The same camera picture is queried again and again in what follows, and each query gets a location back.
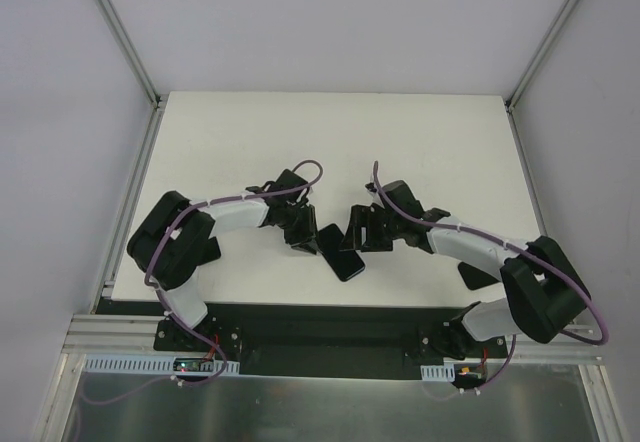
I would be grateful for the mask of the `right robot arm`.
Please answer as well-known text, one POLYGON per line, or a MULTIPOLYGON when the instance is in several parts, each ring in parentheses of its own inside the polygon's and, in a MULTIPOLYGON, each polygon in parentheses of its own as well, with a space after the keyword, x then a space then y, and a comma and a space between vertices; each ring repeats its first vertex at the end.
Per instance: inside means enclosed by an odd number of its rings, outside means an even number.
POLYGON ((402 180, 382 188, 369 183, 366 189, 374 200, 352 206, 340 250, 390 252, 402 240, 457 260, 470 290, 493 284, 504 289, 504 298, 474 302, 436 328, 428 339, 438 353, 462 360, 490 339, 518 334, 546 344, 586 309, 591 296, 555 240, 510 242, 446 210, 426 210, 402 180))

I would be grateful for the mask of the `black phone case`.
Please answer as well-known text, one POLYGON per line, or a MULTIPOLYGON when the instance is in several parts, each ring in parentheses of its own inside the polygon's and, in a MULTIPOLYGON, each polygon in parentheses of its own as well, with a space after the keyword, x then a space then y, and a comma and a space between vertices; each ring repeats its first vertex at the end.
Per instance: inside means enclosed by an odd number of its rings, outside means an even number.
POLYGON ((335 223, 329 224, 319 230, 318 247, 327 262, 340 260, 343 255, 343 252, 340 250, 343 237, 343 232, 335 223))

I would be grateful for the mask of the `blue smartphone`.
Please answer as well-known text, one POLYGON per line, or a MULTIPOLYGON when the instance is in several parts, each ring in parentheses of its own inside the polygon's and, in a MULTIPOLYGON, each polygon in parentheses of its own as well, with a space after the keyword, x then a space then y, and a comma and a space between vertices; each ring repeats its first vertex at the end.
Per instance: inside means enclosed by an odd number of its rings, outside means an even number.
POLYGON ((339 261, 330 261, 327 264, 341 282, 348 282, 361 274, 366 268, 364 261, 355 251, 345 251, 339 261))

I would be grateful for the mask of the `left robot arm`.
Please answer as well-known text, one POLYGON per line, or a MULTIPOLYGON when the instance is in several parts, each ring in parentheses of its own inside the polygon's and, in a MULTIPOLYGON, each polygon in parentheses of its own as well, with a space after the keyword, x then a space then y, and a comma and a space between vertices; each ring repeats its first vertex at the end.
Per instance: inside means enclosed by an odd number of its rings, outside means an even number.
POLYGON ((304 160, 278 178, 237 195, 196 201, 177 191, 163 194, 133 232, 126 253, 143 272, 165 315, 178 325, 176 337, 188 350, 222 349, 211 335, 206 303, 197 288, 198 269, 221 258, 218 237, 240 229, 277 227, 290 248, 319 252, 312 187, 321 164, 304 160))

